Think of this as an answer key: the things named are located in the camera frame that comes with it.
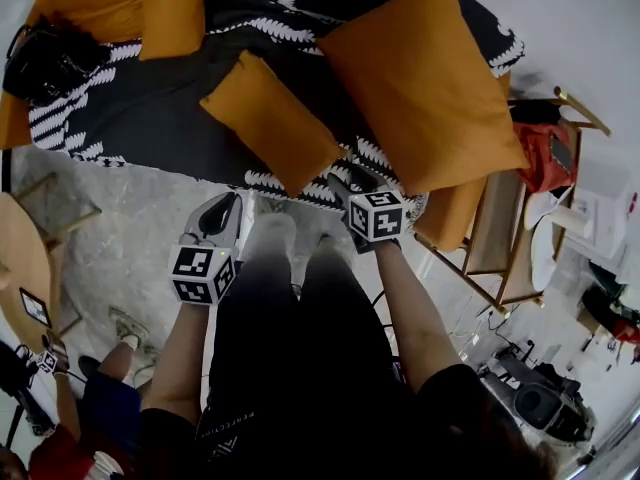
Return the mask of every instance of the red bag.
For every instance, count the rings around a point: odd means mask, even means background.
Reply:
[[[575,183],[576,162],[566,130],[552,124],[522,123],[513,123],[513,129],[530,165],[518,169],[518,174],[531,192],[549,192]]]

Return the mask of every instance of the black shirt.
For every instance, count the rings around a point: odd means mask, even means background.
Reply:
[[[476,433],[488,410],[511,420],[465,365],[437,373],[417,395],[362,378],[356,385],[319,380],[304,392],[294,386],[264,386],[259,398],[214,390],[198,428],[166,411],[143,411],[139,477],[412,469],[437,459],[450,436]]]

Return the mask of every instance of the hand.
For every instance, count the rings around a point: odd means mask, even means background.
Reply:
[[[53,373],[67,373],[69,370],[69,356],[64,342],[53,331],[48,330],[47,335],[42,337],[42,344],[58,361]]]

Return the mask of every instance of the sock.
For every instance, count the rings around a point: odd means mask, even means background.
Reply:
[[[135,334],[129,334],[129,335],[125,336],[124,338],[122,338],[120,340],[120,343],[126,343],[133,350],[138,350],[138,347],[140,347],[140,345],[141,345],[140,338],[138,338]]]

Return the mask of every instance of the floor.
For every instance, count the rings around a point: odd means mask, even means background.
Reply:
[[[83,323],[66,338],[72,364],[83,353],[101,359],[115,344],[108,319],[111,305],[125,309],[147,326],[152,344],[161,348],[178,311],[166,278],[169,248],[177,242],[190,212],[225,189],[138,166],[108,170],[32,147],[15,150],[13,165],[14,191],[49,172],[58,173],[57,182],[26,203],[28,211],[43,228],[51,231],[86,211],[90,204],[97,205],[103,212],[76,231],[67,248],[65,318],[72,314],[71,304],[84,317]],[[263,207],[264,202],[247,193],[243,199],[249,208],[243,229],[246,233],[255,207]],[[305,230],[298,233],[294,250],[293,280],[299,284],[306,261],[323,232],[338,236],[344,247],[348,247],[349,240],[337,214],[300,204],[291,204],[286,211],[292,214],[298,228]],[[602,422],[596,437],[606,435],[622,409],[612,407],[610,395],[604,397],[603,393],[611,391],[611,383],[619,385],[629,377],[630,350],[623,350],[619,367],[615,366],[615,356],[606,349],[606,339],[592,344],[586,354],[579,353],[588,332],[575,321],[576,303],[590,282],[582,272],[584,262],[579,257],[565,255],[562,268],[547,291],[546,307],[523,304],[501,327],[502,338],[489,330],[489,326],[495,328],[503,321],[500,315],[485,312],[476,318],[485,307],[479,296],[411,236],[403,237],[402,246],[411,267],[440,310],[454,345],[468,364],[478,367],[491,361],[491,354],[505,345],[504,338],[523,347],[532,339],[534,360],[552,362],[561,375],[571,375],[583,382],[583,396]],[[449,258],[460,263],[463,256],[456,252]],[[376,297],[382,285],[374,256],[356,257],[353,268],[369,297]],[[498,289],[496,276],[483,276],[479,282],[490,292]],[[390,321],[384,298],[376,310],[383,323]],[[203,370],[208,369],[212,355],[213,315],[208,332]],[[150,372],[140,370],[147,364],[144,357],[137,358],[128,381],[135,385],[144,382]],[[613,365],[612,370],[605,373],[609,364]],[[76,383],[76,388],[81,391],[81,384]],[[52,387],[47,391],[53,393]]]

